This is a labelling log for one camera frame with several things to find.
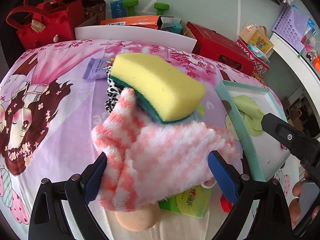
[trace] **black and white patterned fabric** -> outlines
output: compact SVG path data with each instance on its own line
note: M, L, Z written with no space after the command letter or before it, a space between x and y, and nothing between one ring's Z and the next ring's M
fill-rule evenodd
M107 72L107 77L108 77L108 89L107 89L107 95L109 99L105 103L105 108L106 111L110 114L115 107L116 103L118 102L118 99L120 97L120 94L124 87L116 82L114 82L110 78L110 72L111 72L112 65L110 65L106 72Z

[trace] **red handbag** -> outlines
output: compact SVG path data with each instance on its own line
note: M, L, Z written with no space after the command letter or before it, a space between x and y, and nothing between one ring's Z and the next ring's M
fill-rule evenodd
M75 27L85 21L81 0L64 4L61 0L55 0L59 5L45 2L37 7L27 5L19 6L11 10L7 16L7 23L18 29L17 35L27 49L35 49L41 46L61 41L75 40ZM29 12L32 14L32 22L21 25L10 18L17 12Z

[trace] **white shelf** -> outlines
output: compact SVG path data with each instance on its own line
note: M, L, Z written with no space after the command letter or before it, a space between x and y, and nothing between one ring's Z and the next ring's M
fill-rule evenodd
M289 65L297 75L308 95L307 99L320 123L320 79L313 66L310 66L298 53L280 36L273 33L270 41L274 44L273 50Z

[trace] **grey phone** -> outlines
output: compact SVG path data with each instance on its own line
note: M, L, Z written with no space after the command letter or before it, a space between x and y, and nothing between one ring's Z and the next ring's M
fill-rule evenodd
M319 192L319 187L312 180L305 179L304 181L302 181L302 189L299 196L299 206L301 209L301 215L297 221L297 224L301 221L301 219L311 208Z

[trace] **striped plush cloth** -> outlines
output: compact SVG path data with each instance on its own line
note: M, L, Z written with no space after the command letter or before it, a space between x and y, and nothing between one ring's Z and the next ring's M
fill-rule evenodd
M96 149L108 158L101 205L130 212L212 179L210 151L218 150L227 162L238 156L230 133L218 131L197 122L153 123L136 106L134 90L124 89L110 116L92 130Z

